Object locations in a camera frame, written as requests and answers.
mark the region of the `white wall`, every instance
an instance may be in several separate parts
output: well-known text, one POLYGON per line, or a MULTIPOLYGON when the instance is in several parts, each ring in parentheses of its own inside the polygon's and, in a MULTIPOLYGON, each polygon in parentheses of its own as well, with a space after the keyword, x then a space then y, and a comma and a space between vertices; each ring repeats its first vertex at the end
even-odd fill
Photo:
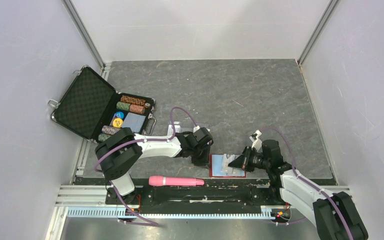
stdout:
POLYGON ((384 1, 340 1, 303 73, 337 176, 384 239, 384 1))
POLYGON ((83 65, 98 68, 60 0, 0 0, 0 240, 45 237, 80 143, 47 102, 83 65))
POLYGON ((106 62, 295 59, 329 0, 73 0, 106 62))

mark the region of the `pink flashlight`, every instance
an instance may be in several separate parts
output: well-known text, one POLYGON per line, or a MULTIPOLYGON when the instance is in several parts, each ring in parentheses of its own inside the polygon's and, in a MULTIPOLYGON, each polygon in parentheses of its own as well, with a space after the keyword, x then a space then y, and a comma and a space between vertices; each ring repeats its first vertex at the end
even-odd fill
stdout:
POLYGON ((149 185, 155 186, 155 187, 200 186, 200 185, 204 185, 204 180, 197 179, 197 178, 185 178, 185 177, 150 176, 149 185))

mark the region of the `gray floor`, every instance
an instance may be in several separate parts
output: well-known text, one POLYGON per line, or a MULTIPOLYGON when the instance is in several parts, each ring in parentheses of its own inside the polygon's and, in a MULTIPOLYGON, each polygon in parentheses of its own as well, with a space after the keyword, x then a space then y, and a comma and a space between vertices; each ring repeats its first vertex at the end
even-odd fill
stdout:
MULTIPOLYGON (((279 127, 288 136, 298 169, 309 178, 332 178, 317 122, 300 70, 293 59, 171 60, 113 62, 108 82, 116 90, 156 99, 158 122, 153 135, 166 135, 171 107, 189 111, 197 122, 208 123, 214 139, 212 154, 240 154, 249 135, 264 126, 279 127)), ((188 123, 175 110, 174 120, 188 123)), ((275 132, 288 161, 289 153, 275 132)), ((95 146, 90 148, 84 177, 93 172, 95 146)), ((133 178, 151 175, 207 178, 209 171, 190 159, 150 157, 131 168, 133 178)), ((265 178, 263 170, 247 175, 265 178)))
MULTIPOLYGON (((293 220, 302 215, 293 212, 293 220)), ((153 219, 161 227, 132 226, 111 218, 69 217, 62 240, 319 240, 310 221, 276 227, 257 219, 153 219)))

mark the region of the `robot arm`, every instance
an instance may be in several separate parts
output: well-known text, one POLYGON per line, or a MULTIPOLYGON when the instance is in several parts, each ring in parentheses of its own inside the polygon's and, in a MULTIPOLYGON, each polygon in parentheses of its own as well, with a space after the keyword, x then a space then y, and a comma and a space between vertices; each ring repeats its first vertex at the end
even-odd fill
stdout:
POLYGON ((271 139, 261 141, 260 136, 259 130, 251 135, 252 147, 247 146, 229 167, 247 172, 252 172, 255 168, 266 170, 272 198, 289 203, 300 211, 317 228, 320 239, 349 239, 335 209, 343 215, 354 240, 368 239, 363 221, 347 193, 333 193, 309 180, 284 161, 279 142, 271 139))
POLYGON ((133 142, 124 149, 114 151, 100 163, 105 179, 112 181, 121 196, 125 196, 135 190, 128 171, 138 159, 155 156, 191 157, 195 166, 208 166, 213 137, 205 127, 197 127, 194 132, 176 133, 170 138, 144 136, 133 133, 130 128, 120 129, 95 149, 96 156, 100 159, 114 148, 133 142))

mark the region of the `yellow round button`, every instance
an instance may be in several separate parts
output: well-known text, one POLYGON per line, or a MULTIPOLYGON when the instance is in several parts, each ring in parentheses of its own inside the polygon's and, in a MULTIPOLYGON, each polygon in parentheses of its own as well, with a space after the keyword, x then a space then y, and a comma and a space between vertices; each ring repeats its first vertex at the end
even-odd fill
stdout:
POLYGON ((112 121, 112 125, 116 128, 121 128, 122 124, 123 124, 123 120, 118 117, 114 118, 114 120, 112 121))

